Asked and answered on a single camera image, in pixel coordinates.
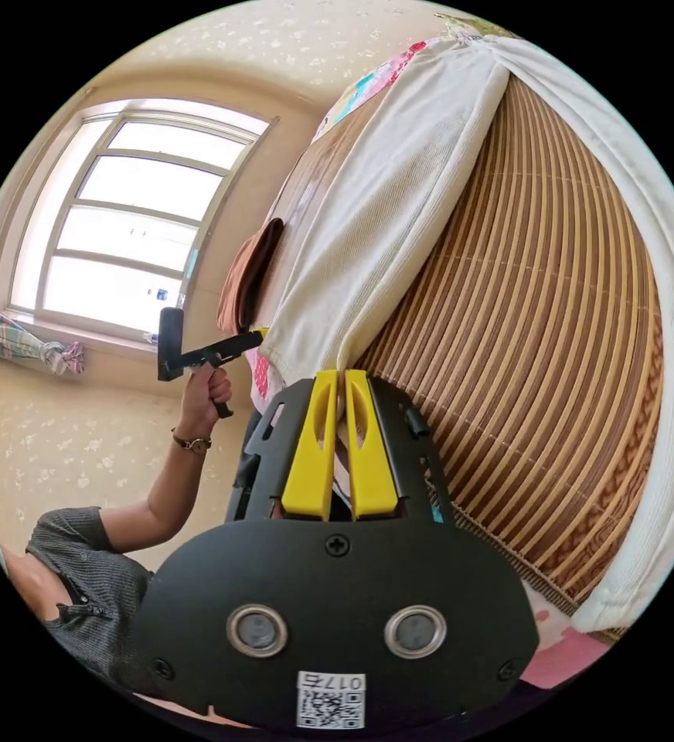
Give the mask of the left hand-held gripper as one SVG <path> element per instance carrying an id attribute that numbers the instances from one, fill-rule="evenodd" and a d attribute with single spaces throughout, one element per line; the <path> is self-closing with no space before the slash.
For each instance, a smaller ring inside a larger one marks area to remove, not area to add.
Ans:
<path id="1" fill-rule="evenodd" d="M 165 333 L 165 382 L 178 379 L 185 369 L 209 363 L 219 368 L 241 357 L 247 350 L 259 347 L 269 328 L 260 327 L 254 332 L 245 332 L 219 340 L 202 348 L 182 351 L 182 335 Z"/>

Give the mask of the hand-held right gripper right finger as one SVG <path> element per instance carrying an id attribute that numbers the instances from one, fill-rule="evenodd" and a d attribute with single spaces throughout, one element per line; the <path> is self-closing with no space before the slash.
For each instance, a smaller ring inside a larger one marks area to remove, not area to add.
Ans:
<path id="1" fill-rule="evenodd" d="M 352 517 L 392 516 L 398 505 L 398 495 L 364 371 L 346 371 L 345 399 Z"/>

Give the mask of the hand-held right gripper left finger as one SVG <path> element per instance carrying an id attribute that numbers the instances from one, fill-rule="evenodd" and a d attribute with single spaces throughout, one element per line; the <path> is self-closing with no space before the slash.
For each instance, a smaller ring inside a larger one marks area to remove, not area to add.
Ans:
<path id="1" fill-rule="evenodd" d="M 329 520 L 334 478 L 338 373 L 316 374 L 281 496 L 288 516 Z"/>

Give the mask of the person's left hand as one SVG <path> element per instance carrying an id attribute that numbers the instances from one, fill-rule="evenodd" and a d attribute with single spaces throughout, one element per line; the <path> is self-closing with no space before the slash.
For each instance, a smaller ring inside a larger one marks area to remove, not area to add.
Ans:
<path id="1" fill-rule="evenodd" d="M 207 362 L 202 364 L 191 373 L 186 384 L 174 435 L 184 441 L 210 439 L 220 418 L 217 405 L 227 405 L 231 396 L 226 371 Z"/>

